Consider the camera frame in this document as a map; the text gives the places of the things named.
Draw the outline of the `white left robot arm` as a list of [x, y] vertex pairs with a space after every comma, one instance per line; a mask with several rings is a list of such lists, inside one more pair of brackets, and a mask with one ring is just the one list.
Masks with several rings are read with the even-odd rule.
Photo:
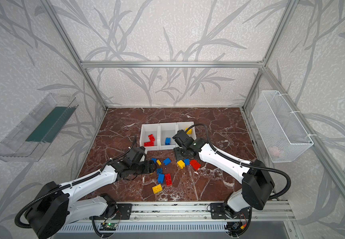
[[48, 239], [64, 225], [81, 219], [115, 217], [120, 210], [108, 194], [91, 199], [84, 197], [119, 180], [129, 180], [131, 175], [152, 174], [156, 168], [156, 164], [147, 159], [145, 147], [138, 147], [133, 141], [126, 152], [108, 160], [100, 169], [70, 182], [52, 181], [43, 186], [36, 198], [17, 213], [15, 225], [32, 229], [39, 239]]

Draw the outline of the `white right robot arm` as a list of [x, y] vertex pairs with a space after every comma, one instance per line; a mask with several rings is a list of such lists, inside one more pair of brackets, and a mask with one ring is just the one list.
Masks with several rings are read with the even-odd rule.
[[[206, 139], [193, 139], [188, 135], [188, 131], [196, 126], [205, 128]], [[263, 210], [267, 201], [283, 196], [292, 186], [291, 178], [286, 172], [266, 167], [260, 160], [252, 162], [240, 159], [215, 147], [210, 140], [208, 127], [203, 123], [191, 125], [186, 130], [178, 130], [173, 140], [178, 145], [175, 148], [178, 154], [186, 158], [198, 157], [201, 161], [228, 173], [242, 185], [240, 190], [231, 193], [223, 203], [228, 214], [246, 208]], [[279, 174], [286, 179], [285, 187], [274, 195], [271, 193], [275, 183], [270, 173]]]

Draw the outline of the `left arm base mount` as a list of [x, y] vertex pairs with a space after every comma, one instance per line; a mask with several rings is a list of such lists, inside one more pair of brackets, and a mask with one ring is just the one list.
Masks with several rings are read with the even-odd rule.
[[94, 216], [94, 219], [98, 220], [129, 220], [132, 210], [131, 203], [117, 203], [112, 197], [108, 194], [101, 194], [106, 202], [106, 207], [103, 213], [99, 216]]

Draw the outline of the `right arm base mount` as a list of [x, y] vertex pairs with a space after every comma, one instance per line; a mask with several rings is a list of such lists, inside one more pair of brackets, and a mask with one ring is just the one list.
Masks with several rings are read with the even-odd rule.
[[230, 220], [246, 220], [249, 221], [252, 218], [252, 208], [247, 207], [240, 212], [233, 211], [225, 203], [210, 203], [207, 208], [207, 212], [211, 214], [212, 219], [230, 219]]

